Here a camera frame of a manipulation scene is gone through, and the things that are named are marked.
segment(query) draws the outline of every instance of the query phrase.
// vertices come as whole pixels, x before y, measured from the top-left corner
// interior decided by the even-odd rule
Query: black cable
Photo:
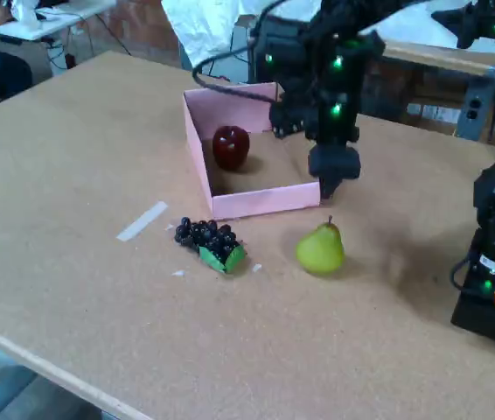
[[[96,55],[94,53],[94,46],[92,45],[92,37],[90,36],[90,25],[88,24],[88,21],[85,18],[83,18],[81,15],[79,15],[77,13],[69,13],[66,11],[62,11],[59,13],[50,13],[49,11],[43,11],[41,9],[38,10],[38,13],[41,13],[43,15],[51,15],[51,16],[68,15],[68,16],[76,16],[77,18],[79,18],[84,23],[84,25],[87,26],[88,42],[90,43],[90,54],[92,55],[92,57],[94,57]]]
[[[247,99],[253,99],[255,101],[262,101],[262,102],[269,102],[269,103],[275,103],[275,100],[273,98],[269,98],[268,96],[264,96],[262,94],[252,94],[251,92],[243,92],[241,90],[234,90],[228,87],[223,87],[219,85],[213,85],[212,83],[207,83],[204,80],[201,80],[199,78],[199,72],[201,69],[208,65],[209,63],[213,63],[214,61],[219,61],[223,59],[227,59],[228,57],[232,57],[235,54],[238,53],[244,53],[245,51],[249,50],[250,46],[243,46],[242,48],[238,48],[237,50],[232,50],[230,52],[223,52],[221,54],[217,54],[209,59],[204,59],[200,63],[198,63],[192,71],[192,76],[193,79],[203,88],[211,89],[214,90],[215,92],[221,92],[222,94],[227,94],[227,95],[232,95],[232,96],[239,96],[242,98],[247,98]]]
[[[118,44],[119,44],[119,45],[120,45],[120,46],[121,46],[121,47],[125,50],[125,52],[126,52],[128,55],[130,55],[131,57],[133,57],[133,54],[131,54],[131,53],[129,52],[129,50],[128,50],[128,49],[127,49],[127,47],[123,44],[123,42],[122,42],[119,38],[117,38],[117,37],[116,37],[116,35],[112,32],[112,30],[111,30],[111,29],[109,29],[109,26],[106,24],[106,22],[104,22],[104,19],[102,19],[100,15],[96,15],[96,17],[97,17],[98,19],[100,19],[100,22],[101,22],[101,24],[102,24],[102,25],[104,25],[104,28],[106,28],[106,30],[109,32],[109,34],[113,37],[113,39],[115,39],[115,40],[117,41],[117,43],[118,43]]]
[[[230,51],[232,51],[232,47],[234,46],[234,29],[232,29],[232,37],[230,38]],[[243,59],[242,57],[238,57],[237,55],[234,55],[234,58],[243,61],[244,63],[249,65],[249,61],[246,59]]]
[[[458,289],[462,293],[465,293],[466,295],[476,296],[478,298],[483,298],[483,299],[492,299],[493,295],[487,295],[487,294],[481,293],[480,291],[465,288],[461,284],[458,284],[456,282],[455,277],[456,277],[457,272],[459,270],[461,270],[465,266],[465,264],[470,263],[470,262],[471,262],[471,253],[468,253],[467,256],[462,261],[460,261],[456,265],[454,265],[454,267],[450,271],[450,283],[456,289]]]
[[[248,98],[248,99],[253,99],[255,101],[262,101],[262,102],[269,102],[269,103],[275,103],[275,100],[273,98],[269,98],[268,96],[264,96],[262,94],[252,94],[251,92],[243,92],[240,90],[234,90],[228,87],[223,87],[219,85],[214,85],[212,83],[207,83],[204,80],[201,80],[199,78],[199,73],[202,71],[202,68],[206,66],[209,63],[213,63],[214,61],[219,61],[223,59],[227,59],[228,57],[233,57],[236,54],[240,53],[245,53],[247,51],[251,51],[254,49],[255,45],[257,44],[257,39],[259,38],[259,30],[261,29],[261,25],[263,20],[267,17],[267,15],[278,5],[287,2],[288,0],[276,0],[275,2],[271,3],[269,6],[267,6],[263,11],[261,12],[261,15],[259,16],[259,19],[257,20],[257,23],[255,24],[254,29],[252,30],[252,34],[254,34],[254,42],[248,43],[246,46],[243,46],[242,48],[238,48],[236,50],[230,50],[228,52],[223,52],[221,54],[216,54],[208,59],[202,60],[200,63],[198,63],[192,70],[192,76],[193,79],[203,88],[211,89],[216,92],[221,92],[222,94],[227,94],[227,95],[233,95],[233,96],[239,96],[242,98]]]

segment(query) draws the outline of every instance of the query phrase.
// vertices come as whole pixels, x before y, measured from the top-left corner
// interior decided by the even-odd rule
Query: pink cardboard box
[[[275,83],[232,88],[275,98]],[[269,106],[209,89],[184,93],[187,142],[216,220],[319,206],[319,183],[307,173],[312,144],[303,133],[276,139]],[[213,135],[223,125],[250,133],[247,162],[237,172],[222,171],[214,163]]]

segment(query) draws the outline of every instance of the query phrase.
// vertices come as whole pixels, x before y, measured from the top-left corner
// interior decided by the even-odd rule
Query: fake apple
[[[226,125],[213,136],[213,155],[216,164],[225,171],[237,171],[249,152],[249,134],[237,126]]]

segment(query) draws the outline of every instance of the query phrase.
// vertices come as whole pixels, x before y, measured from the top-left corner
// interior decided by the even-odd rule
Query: wooden table
[[[450,324],[447,275],[495,148],[362,117],[361,178],[328,208],[233,221],[262,269],[224,278],[165,230],[209,217],[193,87],[107,53],[0,104],[0,349],[121,418],[494,419],[495,343]],[[348,259],[323,280],[293,248],[329,214]]]

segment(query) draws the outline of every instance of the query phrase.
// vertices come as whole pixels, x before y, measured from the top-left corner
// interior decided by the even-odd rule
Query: white tape
[[[133,239],[135,236],[139,235],[141,231],[149,226],[156,217],[164,212],[164,210],[168,208],[168,205],[163,201],[158,201],[154,206],[144,212],[144,214],[131,223],[125,230],[123,230],[119,235],[117,235],[117,239],[120,241],[126,242],[129,239]]]
[[[495,271],[495,261],[490,259],[489,257],[482,255],[479,260],[481,264],[483,264],[487,269]]]

